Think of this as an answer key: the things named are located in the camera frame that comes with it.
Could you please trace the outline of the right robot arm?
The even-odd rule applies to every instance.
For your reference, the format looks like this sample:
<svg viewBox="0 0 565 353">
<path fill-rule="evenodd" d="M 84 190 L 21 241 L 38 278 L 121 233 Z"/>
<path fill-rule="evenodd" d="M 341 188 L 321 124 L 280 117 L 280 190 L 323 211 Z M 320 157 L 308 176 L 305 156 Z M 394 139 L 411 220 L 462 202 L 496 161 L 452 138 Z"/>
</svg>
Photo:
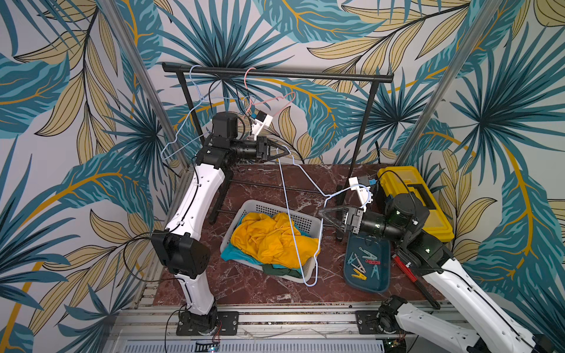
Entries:
<svg viewBox="0 0 565 353">
<path fill-rule="evenodd" d="M 470 324 L 465 329 L 420 310 L 406 299 L 392 296 L 379 307 L 373 320 L 363 323 L 389 335 L 413 333 L 449 352 L 554 352 L 551 340 L 512 319 L 468 275 L 453 253 L 425 232 L 431 214 L 426 188 L 416 193 L 402 184 L 390 197 L 384 213 L 360 207 L 325 207 L 322 219 L 341 232 L 363 233 L 391 242 L 394 254 L 416 275 L 439 291 Z"/>
</svg>

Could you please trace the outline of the dark green t-shirt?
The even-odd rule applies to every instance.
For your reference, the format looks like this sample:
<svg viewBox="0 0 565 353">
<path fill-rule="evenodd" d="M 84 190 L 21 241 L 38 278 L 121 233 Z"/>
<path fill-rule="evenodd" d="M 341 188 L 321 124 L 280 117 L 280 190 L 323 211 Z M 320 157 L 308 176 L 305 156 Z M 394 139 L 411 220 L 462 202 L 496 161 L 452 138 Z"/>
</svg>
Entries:
<svg viewBox="0 0 565 353">
<path fill-rule="evenodd" d="M 292 278 L 301 278 L 302 273 L 296 269 L 288 269 L 286 267 L 276 268 L 272 264 L 263 264 L 261 266 L 263 273 L 272 276 L 290 276 Z"/>
</svg>

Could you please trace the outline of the beige pink clothespin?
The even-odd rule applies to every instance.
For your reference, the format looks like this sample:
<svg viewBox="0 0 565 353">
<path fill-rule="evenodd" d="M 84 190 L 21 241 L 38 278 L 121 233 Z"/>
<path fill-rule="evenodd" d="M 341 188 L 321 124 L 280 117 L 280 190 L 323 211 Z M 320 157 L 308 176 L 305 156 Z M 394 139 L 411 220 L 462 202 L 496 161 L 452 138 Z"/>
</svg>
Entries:
<svg viewBox="0 0 565 353">
<path fill-rule="evenodd" d="M 363 263 L 360 261 L 358 256 L 355 256 L 355 260 L 353 262 L 353 267 L 360 273 L 365 274 L 366 269 L 363 267 Z"/>
</svg>

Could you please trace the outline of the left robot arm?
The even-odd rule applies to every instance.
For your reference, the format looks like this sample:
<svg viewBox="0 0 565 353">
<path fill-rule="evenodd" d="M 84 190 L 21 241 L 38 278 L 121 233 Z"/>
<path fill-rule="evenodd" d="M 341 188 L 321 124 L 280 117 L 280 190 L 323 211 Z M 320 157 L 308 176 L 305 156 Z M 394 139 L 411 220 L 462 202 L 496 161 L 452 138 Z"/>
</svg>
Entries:
<svg viewBox="0 0 565 353">
<path fill-rule="evenodd" d="M 166 229 L 148 235 L 160 263 L 179 282 L 186 307 L 180 310 L 180 335 L 213 335 L 221 330 L 216 299 L 210 291 L 206 269 L 210 249 L 200 239 L 207 212 L 218 210 L 230 187 L 232 166 L 242 160 L 265 163 L 288 153 L 277 142 L 261 135 L 272 116 L 260 111 L 252 120 L 251 138 L 238 136 L 239 117 L 221 112 L 213 119 L 194 161 L 194 173 L 177 211 Z"/>
</svg>

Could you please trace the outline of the turquoise printed t-shirt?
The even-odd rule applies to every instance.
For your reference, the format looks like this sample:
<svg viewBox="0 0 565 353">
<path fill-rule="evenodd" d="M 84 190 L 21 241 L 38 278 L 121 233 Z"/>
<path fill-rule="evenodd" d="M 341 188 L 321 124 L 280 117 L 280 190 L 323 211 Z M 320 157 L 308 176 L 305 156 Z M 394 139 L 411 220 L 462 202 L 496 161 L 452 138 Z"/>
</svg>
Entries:
<svg viewBox="0 0 565 353">
<path fill-rule="evenodd" d="M 232 244 L 227 245 L 227 247 L 221 254 L 221 258 L 224 261 L 229 261 L 229 260 L 239 261 L 239 262 L 244 261 L 248 264 L 259 266 L 259 269 L 262 270 L 261 266 L 263 265 L 263 263 L 254 259 L 254 257 L 245 254 L 239 248 L 234 247 Z M 285 267 L 281 265 L 273 265 L 273 266 L 279 269 Z"/>
</svg>

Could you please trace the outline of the light blue wire hanger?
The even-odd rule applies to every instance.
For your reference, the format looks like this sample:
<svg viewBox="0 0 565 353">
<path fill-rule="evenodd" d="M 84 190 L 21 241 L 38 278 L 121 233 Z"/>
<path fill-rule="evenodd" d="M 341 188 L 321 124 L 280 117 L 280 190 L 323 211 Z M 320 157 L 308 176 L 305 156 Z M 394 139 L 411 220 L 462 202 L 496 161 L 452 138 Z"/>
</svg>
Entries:
<svg viewBox="0 0 565 353">
<path fill-rule="evenodd" d="M 182 156 L 191 160 L 203 147 L 209 135 L 205 125 L 211 119 L 211 114 L 216 111 L 211 94 L 220 85 L 221 79 L 201 73 L 200 69 L 201 66 L 195 65 L 184 71 L 174 71 L 185 104 L 166 110 L 173 128 L 173 138 L 160 151 L 163 161 L 178 160 Z"/>
</svg>

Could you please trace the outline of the yellow clothespin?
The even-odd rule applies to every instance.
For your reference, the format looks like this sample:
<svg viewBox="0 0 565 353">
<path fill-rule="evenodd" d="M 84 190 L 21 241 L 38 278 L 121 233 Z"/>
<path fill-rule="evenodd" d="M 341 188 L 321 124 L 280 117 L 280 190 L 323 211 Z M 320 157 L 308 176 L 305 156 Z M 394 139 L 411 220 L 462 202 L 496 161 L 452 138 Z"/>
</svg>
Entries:
<svg viewBox="0 0 565 353">
<path fill-rule="evenodd" d="M 352 274 L 352 277 L 356 278 L 356 279 L 360 279 L 363 281 L 367 280 L 366 275 L 364 275 L 363 273 L 359 272 L 358 270 L 354 270 L 354 274 Z"/>
</svg>

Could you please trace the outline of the yellow t-shirt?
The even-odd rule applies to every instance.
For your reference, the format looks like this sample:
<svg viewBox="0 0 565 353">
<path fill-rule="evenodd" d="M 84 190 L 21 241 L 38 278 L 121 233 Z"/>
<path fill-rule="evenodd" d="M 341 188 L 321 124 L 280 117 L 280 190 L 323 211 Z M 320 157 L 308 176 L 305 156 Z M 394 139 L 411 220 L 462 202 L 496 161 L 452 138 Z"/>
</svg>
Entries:
<svg viewBox="0 0 565 353">
<path fill-rule="evenodd" d="M 302 235 L 286 213 L 245 215 L 230 244 L 260 263 L 288 269 L 298 269 L 319 253 L 319 240 Z"/>
</svg>

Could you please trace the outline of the teal clothespin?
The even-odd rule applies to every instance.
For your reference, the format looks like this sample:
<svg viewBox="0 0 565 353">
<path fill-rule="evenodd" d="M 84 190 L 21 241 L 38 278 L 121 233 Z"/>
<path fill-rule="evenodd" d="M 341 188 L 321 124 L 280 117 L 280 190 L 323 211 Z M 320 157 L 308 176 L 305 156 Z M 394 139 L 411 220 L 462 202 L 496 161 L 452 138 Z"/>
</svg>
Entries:
<svg viewBox="0 0 565 353">
<path fill-rule="evenodd" d="M 380 265 L 379 264 L 375 264 L 372 266 L 372 273 L 371 273 L 371 278 L 380 279 Z"/>
<path fill-rule="evenodd" d="M 359 258 L 358 258 L 358 256 L 357 256 L 356 253 L 353 252 L 353 253 L 350 255 L 349 260 L 347 260 L 347 264 L 350 265 L 350 266 L 352 266 L 352 267 L 355 267 L 357 270 L 360 269 L 360 260 L 359 260 Z"/>
</svg>

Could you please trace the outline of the mint white clothespin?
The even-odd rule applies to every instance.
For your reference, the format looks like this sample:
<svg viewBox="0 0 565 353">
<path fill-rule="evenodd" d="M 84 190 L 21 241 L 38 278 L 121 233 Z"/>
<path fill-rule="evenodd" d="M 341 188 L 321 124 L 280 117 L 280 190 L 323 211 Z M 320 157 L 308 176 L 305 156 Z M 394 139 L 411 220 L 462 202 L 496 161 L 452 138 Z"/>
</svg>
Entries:
<svg viewBox="0 0 565 353">
<path fill-rule="evenodd" d="M 375 254 L 372 254 L 371 252 L 369 252 L 368 250 L 365 250 L 363 248 L 359 248 L 360 251 L 363 252 L 363 259 L 366 260 L 378 260 L 378 256 L 376 256 Z"/>
</svg>

